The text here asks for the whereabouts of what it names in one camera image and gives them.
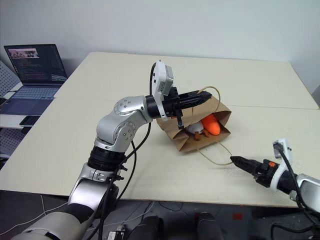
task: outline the brown paper bag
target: brown paper bag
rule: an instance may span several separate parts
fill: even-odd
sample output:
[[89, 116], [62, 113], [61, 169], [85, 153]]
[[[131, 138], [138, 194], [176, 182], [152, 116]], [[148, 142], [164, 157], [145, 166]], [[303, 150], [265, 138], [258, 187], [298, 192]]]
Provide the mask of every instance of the brown paper bag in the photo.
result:
[[[195, 106], [193, 108], [193, 119], [192, 119], [192, 108], [183, 109], [183, 125], [186, 128], [191, 123], [196, 123], [203, 119], [204, 117], [213, 113], [216, 109], [219, 101], [212, 96], [211, 99], [205, 103]], [[161, 118], [158, 118], [156, 122], [160, 128], [166, 132], [166, 134], [171, 138], [180, 152], [189, 152], [192, 150], [200, 149], [205, 146], [208, 146], [217, 141], [221, 141], [229, 136], [231, 133], [228, 129], [225, 128], [225, 125], [230, 117], [231, 111], [225, 105], [220, 102], [219, 108], [215, 113], [213, 113], [216, 119], [220, 123], [221, 133], [218, 136], [211, 135], [206, 137], [201, 135], [200, 140], [195, 140], [192, 133], [187, 132], [185, 129], [178, 129], [177, 119], [169, 119], [168, 121], [163, 121]]]

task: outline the gray wall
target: gray wall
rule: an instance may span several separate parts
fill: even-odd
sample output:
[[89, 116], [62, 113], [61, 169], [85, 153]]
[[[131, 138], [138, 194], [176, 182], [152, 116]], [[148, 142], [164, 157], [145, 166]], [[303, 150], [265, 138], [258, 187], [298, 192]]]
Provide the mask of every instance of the gray wall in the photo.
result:
[[320, 84], [319, 0], [0, 0], [3, 45], [55, 43], [70, 74], [89, 52], [290, 61]]

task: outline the laptop screen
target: laptop screen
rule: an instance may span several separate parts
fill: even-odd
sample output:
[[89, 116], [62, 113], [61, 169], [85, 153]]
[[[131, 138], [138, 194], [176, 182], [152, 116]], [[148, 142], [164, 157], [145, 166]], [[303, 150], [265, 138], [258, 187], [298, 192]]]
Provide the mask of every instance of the laptop screen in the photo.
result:
[[67, 74], [55, 44], [4, 46], [24, 85], [62, 85]]

